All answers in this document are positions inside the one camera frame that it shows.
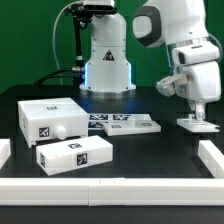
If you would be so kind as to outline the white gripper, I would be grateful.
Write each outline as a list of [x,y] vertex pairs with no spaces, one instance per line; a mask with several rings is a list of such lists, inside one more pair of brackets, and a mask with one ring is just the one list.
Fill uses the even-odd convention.
[[176,94],[188,99],[196,119],[203,121],[206,118],[204,103],[218,101],[221,96],[218,63],[211,61],[180,67],[178,72],[159,81],[156,88],[164,96]]

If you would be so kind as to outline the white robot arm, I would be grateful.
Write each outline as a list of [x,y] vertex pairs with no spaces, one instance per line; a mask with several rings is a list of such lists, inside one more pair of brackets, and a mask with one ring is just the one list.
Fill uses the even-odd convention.
[[[82,88],[97,94],[134,87],[125,57],[125,21],[113,0],[84,0],[93,15],[92,54]],[[132,20],[137,42],[147,48],[164,45],[171,74],[156,84],[165,95],[188,100],[197,120],[205,119],[205,105],[220,99],[218,59],[221,51],[209,41],[203,0],[148,0]]]

